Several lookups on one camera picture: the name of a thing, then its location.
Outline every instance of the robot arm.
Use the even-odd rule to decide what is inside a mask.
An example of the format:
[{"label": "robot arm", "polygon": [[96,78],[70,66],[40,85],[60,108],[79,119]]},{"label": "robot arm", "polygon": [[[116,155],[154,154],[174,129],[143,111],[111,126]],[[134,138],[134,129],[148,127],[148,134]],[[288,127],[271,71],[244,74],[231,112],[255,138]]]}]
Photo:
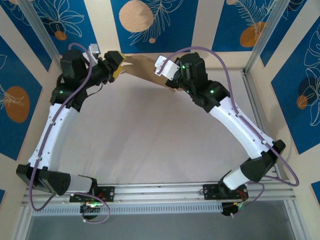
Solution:
[{"label": "robot arm", "polygon": [[50,131],[47,136],[41,159],[37,166],[33,181],[34,189],[59,196],[75,192],[97,195],[98,185],[96,179],[58,172],[61,151],[69,129],[78,116],[83,102],[88,97],[87,89],[92,86],[107,84],[107,82],[112,83],[119,75],[121,71],[120,65],[125,57],[118,51],[109,51],[104,55],[105,59],[94,59],[92,74],[87,84],[66,104],[55,122],[52,120],[62,103],[84,82],[84,78],[88,74],[86,67],[88,58],[95,58],[95,56],[93,54],[83,56],[82,52],[76,49],[68,50],[62,55],[60,64],[63,73],[59,76],[56,88],[52,91],[49,115],[40,141],[27,165],[19,164],[16,169],[16,174],[28,185],[47,130],[53,124],[54,130]]},{"label": "robot arm", "polygon": [[[281,153],[285,148],[283,141],[273,141],[253,124],[238,106],[238,113],[234,110],[230,93],[221,83],[208,80],[205,62],[197,53],[188,53],[177,58],[175,62],[168,61],[159,74],[165,60],[164,56],[159,56],[155,63],[155,74],[164,75],[168,79],[168,87],[183,89],[196,105],[218,119],[238,139],[249,156],[240,167],[228,172],[220,180],[220,191],[225,194],[249,181],[259,182],[278,160],[266,144]],[[261,134],[264,141],[241,120],[240,115]]]}]

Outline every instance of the white surface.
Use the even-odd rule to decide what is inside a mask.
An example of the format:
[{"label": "white surface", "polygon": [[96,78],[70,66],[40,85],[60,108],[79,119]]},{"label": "white surface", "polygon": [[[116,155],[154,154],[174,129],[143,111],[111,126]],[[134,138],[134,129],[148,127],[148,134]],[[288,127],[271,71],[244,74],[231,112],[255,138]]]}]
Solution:
[{"label": "white surface", "polygon": [[223,179],[224,184],[231,190],[235,190],[240,185],[245,184],[249,181],[250,180],[242,173],[240,167],[228,173],[228,175]]},{"label": "white surface", "polygon": [[[306,1],[266,67],[259,61],[252,69],[253,81],[259,92],[270,134],[273,138],[281,138],[285,142],[286,148],[282,156],[299,177],[300,185],[293,190],[312,240],[318,240],[320,235],[320,205],[311,187],[311,183],[320,180],[320,145],[298,155],[271,81],[319,16],[320,1]],[[287,175],[294,182],[291,174]]]},{"label": "white surface", "polygon": [[[47,118],[44,130],[42,132],[41,138],[36,146],[32,156],[30,157],[28,163],[31,167],[35,166],[38,159],[38,154],[40,147],[44,141],[44,137],[47,133],[49,125],[52,123],[52,119],[60,108],[61,104],[51,105],[49,108],[49,116]],[[72,107],[64,107],[59,113],[57,119],[55,120],[55,125],[52,127],[46,143],[42,151],[42,160],[39,162],[38,169],[47,167],[49,171],[58,171],[61,159],[61,151],[65,145],[65,141],[68,135],[68,130],[72,123],[75,122],[76,117],[79,113]]]},{"label": "white surface", "polygon": [[[261,157],[262,152],[268,152],[269,148],[261,142],[258,136],[247,126],[236,114],[233,109],[231,99],[229,97],[224,98],[220,101],[220,106],[212,108],[210,114],[218,119],[229,131],[235,136],[236,139],[241,143],[243,148],[246,150],[248,156],[251,159],[257,159]],[[265,135],[247,116],[243,113],[241,108],[238,108],[238,115],[242,115],[255,130],[260,133],[263,139],[268,144],[273,146],[273,140],[271,137]]]},{"label": "white surface", "polygon": [[[227,84],[222,70],[208,76]],[[240,70],[230,76],[235,100],[253,120]],[[122,74],[84,102],[59,170],[100,184],[217,181],[247,158],[237,139],[188,94]]]}]

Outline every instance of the white leaf drawing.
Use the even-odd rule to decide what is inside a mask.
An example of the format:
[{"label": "white leaf drawing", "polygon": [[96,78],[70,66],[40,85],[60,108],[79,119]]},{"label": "white leaf drawing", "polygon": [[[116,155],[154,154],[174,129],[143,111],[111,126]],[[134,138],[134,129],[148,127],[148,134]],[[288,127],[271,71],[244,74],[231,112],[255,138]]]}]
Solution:
[{"label": "white leaf drawing", "polygon": [[255,39],[258,39],[261,32],[261,22],[271,13],[278,0],[264,0],[262,7],[258,7],[256,0],[238,0],[234,5],[238,7],[240,17],[245,19],[246,24],[252,27],[255,32]]},{"label": "white leaf drawing", "polygon": [[[12,15],[26,25],[30,26],[26,17],[22,13],[17,4],[13,4],[9,0],[1,0]],[[51,35],[55,35],[56,31],[62,33],[70,33],[82,37],[82,31],[77,26],[84,21],[85,16],[75,11],[69,10],[69,0],[34,0],[32,5],[45,26],[49,26],[47,31]]]},{"label": "white leaf drawing", "polygon": [[[0,70],[5,66],[7,57],[8,56],[6,55],[0,54]],[[4,88],[0,84],[0,109],[3,109],[5,105],[10,106],[10,104],[17,104],[23,106],[23,99],[24,97],[11,96],[4,90]]]},{"label": "white leaf drawing", "polygon": [[284,13],[282,14],[282,17],[287,20],[288,19],[288,15],[289,12],[296,12],[299,11],[299,9],[302,7],[303,3],[305,0],[299,0],[297,2],[297,0],[291,0],[288,4],[288,6],[286,7],[286,9],[284,10]]},{"label": "white leaf drawing", "polygon": [[25,15],[21,11],[20,7],[17,4],[14,4],[13,2],[9,0],[1,0],[3,4],[10,10],[12,15],[18,19],[19,21],[23,22],[24,24],[30,26],[28,20],[26,19]]},{"label": "white leaf drawing", "polygon": [[298,106],[310,107],[310,126],[315,127],[320,123],[320,25],[312,34],[308,48],[304,56],[305,74],[308,78],[308,86],[301,94],[305,98],[299,98]]},{"label": "white leaf drawing", "polygon": [[130,46],[136,44],[139,41],[146,42],[149,39],[157,39],[161,35],[162,31],[166,30],[166,26],[170,27],[170,13],[176,11],[183,3],[184,0],[179,0],[179,3],[175,6],[177,0],[145,0],[143,1],[151,10],[153,14],[152,25],[141,32],[131,32],[129,39],[133,39]]}]

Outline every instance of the wire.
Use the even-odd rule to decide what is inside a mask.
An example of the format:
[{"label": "wire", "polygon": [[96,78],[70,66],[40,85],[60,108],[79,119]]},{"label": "wire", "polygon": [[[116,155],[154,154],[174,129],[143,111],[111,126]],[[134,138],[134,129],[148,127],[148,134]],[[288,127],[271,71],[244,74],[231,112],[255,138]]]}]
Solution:
[{"label": "wire", "polygon": [[243,201],[246,199],[244,193],[243,193],[242,191],[239,191],[239,190],[237,190],[236,192],[237,192],[238,194],[240,194],[240,196],[241,196],[241,202],[243,202]]},{"label": "wire", "polygon": [[90,96],[92,96],[92,95],[94,95],[94,94],[96,94],[96,93],[98,93],[98,92],[100,92],[103,87],[104,87],[104,84],[101,83],[101,86],[100,86],[99,90],[98,90],[98,91],[95,91],[95,92],[93,92],[93,93],[90,93],[90,94],[87,96],[87,98],[90,97]]},{"label": "wire", "polygon": [[[265,191],[265,185],[264,185],[263,183],[261,183],[261,182],[253,182],[253,181],[248,181],[248,182],[246,182],[246,184],[259,184],[259,185],[262,186],[262,189],[261,189],[260,193],[259,193],[251,202],[249,202],[248,205],[245,206],[245,207],[247,208],[247,207],[249,207],[251,204],[253,204],[255,201],[257,201],[258,198],[261,197],[261,195],[262,195],[262,194],[264,193],[264,191]],[[238,211],[238,212],[236,212],[236,213],[233,213],[231,216],[234,217],[234,215],[237,215],[237,214],[239,214],[240,212],[241,212],[241,211]]]},{"label": "wire", "polygon": [[[214,55],[221,63],[222,67],[223,67],[223,70],[225,72],[225,76],[226,76],[226,80],[227,80],[227,84],[228,84],[228,88],[229,88],[229,92],[230,92],[230,99],[231,99],[231,104],[233,106],[233,109],[235,111],[235,113],[238,115],[238,117],[254,132],[254,134],[256,134],[256,136],[261,140],[261,142],[266,142],[266,140],[260,135],[260,133],[243,117],[241,116],[237,109],[237,106],[236,106],[236,103],[235,103],[235,98],[234,98],[234,93],[233,93],[233,89],[232,89],[232,86],[231,86],[231,80],[230,80],[230,75],[229,75],[229,72],[228,72],[228,69],[227,69],[227,66],[226,64],[224,63],[224,61],[222,60],[222,58],[217,54],[215,53],[214,51],[206,48],[206,47],[202,47],[202,46],[190,46],[190,47],[185,47],[185,48],[182,48],[172,54],[170,54],[167,59],[163,62],[160,70],[157,72],[157,74],[160,74],[165,65],[167,64],[167,62],[172,59],[174,56],[176,56],[177,54],[179,53],[183,53],[185,51],[188,51],[188,50],[203,50],[203,51],[206,51],[212,55]],[[279,181],[281,183],[284,183],[284,184],[287,184],[289,186],[292,186],[292,187],[297,187],[299,186],[300,184],[300,181],[299,181],[299,178],[298,176],[296,175],[296,173],[294,172],[294,170],[290,167],[290,165],[284,160],[284,158],[272,147],[270,146],[268,143],[265,143],[265,145],[281,160],[281,162],[283,163],[283,165],[289,170],[289,172],[292,174],[294,180],[295,180],[295,183],[291,183],[289,181],[285,181],[285,180],[282,180],[278,177],[273,177],[273,176],[268,176],[266,175],[265,177],[266,178],[269,178],[269,179],[273,179],[273,180],[276,180],[276,181]],[[265,186],[263,185],[263,183],[260,183],[260,182],[255,182],[255,184],[260,184],[262,185],[262,190],[261,192],[259,193],[259,195],[252,201],[252,202],[255,202],[261,195],[262,193],[264,192],[265,190]]]},{"label": "wire", "polygon": [[86,212],[86,211],[83,211],[81,217],[82,217],[82,219],[83,219],[84,222],[86,222],[86,223],[88,223],[88,224],[102,224],[102,223],[104,223],[105,221],[107,221],[107,220],[109,219],[109,217],[110,217],[110,207],[108,206],[108,204],[107,204],[105,201],[103,201],[102,199],[100,199],[100,198],[97,197],[97,196],[93,196],[93,195],[88,194],[88,193],[75,192],[74,194],[76,194],[76,195],[82,195],[82,196],[85,196],[85,197],[89,197],[89,198],[93,198],[93,199],[95,199],[95,200],[98,200],[99,202],[103,203],[103,205],[106,206],[106,208],[108,209],[108,215],[106,216],[105,219],[103,219],[103,220],[101,220],[101,221],[89,221],[89,220],[87,220],[87,219],[85,218],[85,212]]},{"label": "wire", "polygon": [[[79,48],[81,48],[88,56],[89,56],[89,53],[87,51],[87,49],[82,46],[81,44],[79,43],[71,43],[68,47],[68,49],[70,50],[73,46],[77,46]],[[36,208],[35,205],[34,205],[34,201],[33,201],[33,185],[34,185],[34,181],[35,181],[35,176],[36,176],[36,172],[37,172],[37,169],[38,169],[38,165],[39,165],[39,162],[41,160],[41,156],[42,156],[42,153],[43,153],[43,150],[45,148],[45,145],[46,145],[46,142],[48,140],[48,137],[49,137],[49,134],[52,130],[52,127],[55,125],[55,121],[56,119],[58,118],[60,112],[62,111],[62,109],[66,106],[66,104],[77,94],[80,92],[80,90],[87,84],[87,82],[89,81],[90,77],[91,77],[91,74],[92,74],[92,68],[93,68],[93,63],[92,63],[92,58],[89,57],[89,70],[88,70],[88,74],[86,76],[86,78],[84,79],[83,83],[61,104],[61,106],[59,107],[59,109],[56,111],[55,115],[53,116],[52,118],[52,122],[50,123],[50,125],[48,126],[45,134],[44,134],[44,137],[43,137],[43,140],[42,140],[42,143],[40,145],[40,148],[39,148],[39,151],[38,151],[38,155],[37,155],[37,159],[35,161],[35,164],[33,166],[33,170],[32,170],[32,174],[31,174],[31,178],[30,178],[30,183],[29,183],[29,190],[28,190],[28,196],[29,196],[29,202],[30,202],[30,205],[31,205],[31,208],[38,212],[38,211],[41,211],[43,210],[47,205],[48,203],[51,201],[51,199],[55,196],[54,194],[51,195],[49,197],[49,199],[43,204],[42,207],[40,208]],[[77,195],[82,195],[82,196],[87,196],[87,197],[90,197],[90,198],[94,198],[98,201],[100,201],[101,203],[103,203],[107,209],[108,209],[108,216],[102,220],[102,221],[99,221],[99,222],[92,222],[92,221],[87,221],[88,223],[91,223],[91,224],[100,224],[100,223],[103,223],[105,221],[108,220],[109,216],[110,216],[110,208],[109,206],[107,205],[107,203],[105,201],[103,201],[102,199],[94,196],[94,195],[91,195],[91,194],[88,194],[88,193],[83,193],[83,192],[75,192],[74,194],[77,194]]]}]

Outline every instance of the black mounting bracket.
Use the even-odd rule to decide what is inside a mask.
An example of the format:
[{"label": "black mounting bracket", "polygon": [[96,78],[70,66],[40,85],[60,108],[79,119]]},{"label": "black mounting bracket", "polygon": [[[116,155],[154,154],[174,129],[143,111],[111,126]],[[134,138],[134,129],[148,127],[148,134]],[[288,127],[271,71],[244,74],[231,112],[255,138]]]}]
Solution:
[{"label": "black mounting bracket", "polygon": [[229,191],[228,193],[222,194],[219,188],[219,184],[204,184],[203,186],[204,200],[237,200],[241,199],[241,193],[244,193],[245,197],[248,199],[248,190],[246,185],[239,186],[236,190]]},{"label": "black mounting bracket", "polygon": [[[100,198],[101,200],[105,201],[106,203],[113,203],[114,197],[115,197],[115,187],[114,186],[96,186],[94,188],[94,195]],[[73,196],[70,196],[69,202],[70,203],[92,202],[92,198],[74,194]]]}]

